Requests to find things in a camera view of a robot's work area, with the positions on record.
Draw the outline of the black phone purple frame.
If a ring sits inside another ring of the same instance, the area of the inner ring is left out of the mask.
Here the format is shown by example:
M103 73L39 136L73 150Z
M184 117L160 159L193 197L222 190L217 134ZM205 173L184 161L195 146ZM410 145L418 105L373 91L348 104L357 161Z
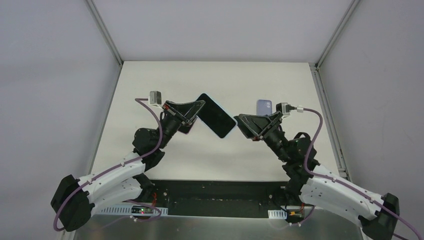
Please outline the black phone purple frame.
M191 122L191 123L181 125L178 128L177 131L182 133L182 134L188 135L190 133L191 129L193 128L194 124L195 124L195 122Z

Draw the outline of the lavender phone case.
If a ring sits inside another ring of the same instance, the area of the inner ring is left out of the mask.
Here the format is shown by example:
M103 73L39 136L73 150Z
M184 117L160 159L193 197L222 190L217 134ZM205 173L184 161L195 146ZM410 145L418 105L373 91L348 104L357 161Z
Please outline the lavender phone case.
M256 102L256 114L258 116L267 116L273 113L271 100L258 99Z

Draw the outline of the black phone light blue case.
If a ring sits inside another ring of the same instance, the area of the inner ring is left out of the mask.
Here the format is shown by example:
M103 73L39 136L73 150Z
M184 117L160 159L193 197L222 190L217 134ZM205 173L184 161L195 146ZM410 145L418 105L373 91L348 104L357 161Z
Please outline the black phone light blue case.
M197 100L204 101L197 116L219 138L225 138L236 127L236 120L208 94L201 93Z

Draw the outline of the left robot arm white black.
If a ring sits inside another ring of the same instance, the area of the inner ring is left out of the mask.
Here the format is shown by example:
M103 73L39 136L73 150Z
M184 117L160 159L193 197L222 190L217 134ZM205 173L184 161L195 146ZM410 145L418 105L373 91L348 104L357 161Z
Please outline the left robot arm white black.
M134 133L133 150L119 163L97 173L65 176L50 205L55 212L55 231L75 231L99 210L119 202L138 199L147 202L153 189L145 172L165 156L162 150L181 127L191 126L205 107L204 100L187 103L165 101L163 118L153 115L157 128L139 128Z

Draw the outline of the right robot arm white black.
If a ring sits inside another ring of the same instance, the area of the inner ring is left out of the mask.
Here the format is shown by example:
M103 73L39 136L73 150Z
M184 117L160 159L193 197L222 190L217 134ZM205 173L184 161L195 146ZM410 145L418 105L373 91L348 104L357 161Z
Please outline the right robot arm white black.
M327 210L357 225L373 240L393 238L400 214L395 195L372 193L332 173L315 159L317 151L308 133L286 138L280 111L265 116L239 114L235 120L247 139L265 142L283 162L289 181L282 197L288 204L304 203Z

